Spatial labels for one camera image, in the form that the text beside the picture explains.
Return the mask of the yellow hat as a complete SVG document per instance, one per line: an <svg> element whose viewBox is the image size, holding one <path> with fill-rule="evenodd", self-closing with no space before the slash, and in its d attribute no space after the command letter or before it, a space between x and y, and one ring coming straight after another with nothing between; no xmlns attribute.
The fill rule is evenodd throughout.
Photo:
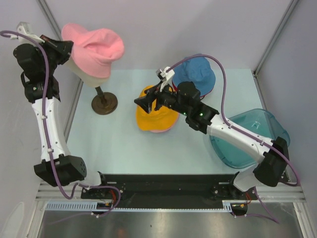
<svg viewBox="0 0 317 238"><path fill-rule="evenodd" d="M168 109L167 107L162 106L158 111L154 109L148 114L139 106L136 108L136 123L140 130L142 131L150 131L151 129L155 129L159 127L159 122L168 115L177 115L179 113Z"/></svg>

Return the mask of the pink bucket hat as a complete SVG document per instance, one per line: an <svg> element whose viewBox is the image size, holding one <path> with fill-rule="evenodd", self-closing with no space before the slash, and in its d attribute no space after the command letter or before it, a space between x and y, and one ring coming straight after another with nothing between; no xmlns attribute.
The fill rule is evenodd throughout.
<svg viewBox="0 0 317 238"><path fill-rule="evenodd" d="M179 116L177 115L168 115L159 122L158 128L151 129L150 132L152 133L166 132L175 126L178 119L179 119Z"/></svg>

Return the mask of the blue hat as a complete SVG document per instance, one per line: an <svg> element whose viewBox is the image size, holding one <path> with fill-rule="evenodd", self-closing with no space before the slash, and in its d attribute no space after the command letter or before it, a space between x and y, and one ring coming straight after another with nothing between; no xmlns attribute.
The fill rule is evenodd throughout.
<svg viewBox="0 0 317 238"><path fill-rule="evenodd" d="M215 86L216 76L206 58L193 58L185 60L174 68L175 75L172 83L178 88L182 82L193 82L201 95L206 94Z"/></svg>

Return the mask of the red bucket hat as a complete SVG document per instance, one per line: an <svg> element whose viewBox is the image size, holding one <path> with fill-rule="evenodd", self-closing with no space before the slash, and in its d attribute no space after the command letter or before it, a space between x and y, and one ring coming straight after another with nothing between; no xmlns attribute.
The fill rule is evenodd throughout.
<svg viewBox="0 0 317 238"><path fill-rule="evenodd" d="M174 83L172 83L172 87L173 87L174 91L177 92L177 87L175 86ZM212 88L209 92L207 92L206 94L203 94L203 95L206 96L206 95L210 94L212 91L213 91L213 88Z"/></svg>

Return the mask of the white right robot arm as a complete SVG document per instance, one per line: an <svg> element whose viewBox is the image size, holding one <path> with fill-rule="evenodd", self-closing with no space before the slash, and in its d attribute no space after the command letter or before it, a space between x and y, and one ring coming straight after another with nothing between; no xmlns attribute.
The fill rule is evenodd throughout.
<svg viewBox="0 0 317 238"><path fill-rule="evenodd" d="M146 113L162 106L185 115L186 123L195 131L215 136L250 155L254 167L238 172L229 185L229 195L240 199L252 187L264 184L276 187L280 183L289 159L286 141L273 140L252 133L233 123L200 100L200 92L192 82L182 82L176 92L160 84L145 90L145 95L134 100Z"/></svg>

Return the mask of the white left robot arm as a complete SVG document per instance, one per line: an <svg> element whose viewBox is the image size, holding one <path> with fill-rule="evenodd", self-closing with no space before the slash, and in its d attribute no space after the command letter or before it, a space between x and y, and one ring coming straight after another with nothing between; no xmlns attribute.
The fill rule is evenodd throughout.
<svg viewBox="0 0 317 238"><path fill-rule="evenodd" d="M25 96L39 127L41 162L34 166L34 172L54 187L80 181L93 186L92 192L98 198L104 198L109 194L109 185L101 181L99 172L88 169L82 158L71 155L59 120L59 84L53 74L58 65L67 62L72 46L72 41L43 36L38 45L22 43L13 51L23 70Z"/></svg>

